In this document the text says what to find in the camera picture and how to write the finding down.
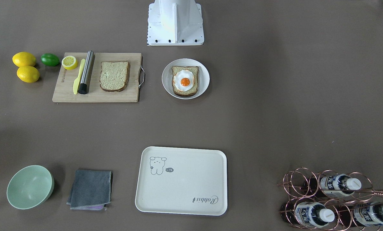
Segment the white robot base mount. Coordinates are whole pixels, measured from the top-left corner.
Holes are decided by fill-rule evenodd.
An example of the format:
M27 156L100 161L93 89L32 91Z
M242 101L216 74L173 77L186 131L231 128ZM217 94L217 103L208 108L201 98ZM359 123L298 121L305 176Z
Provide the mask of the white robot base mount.
M148 46L199 46L205 41L202 7L194 0L149 4Z

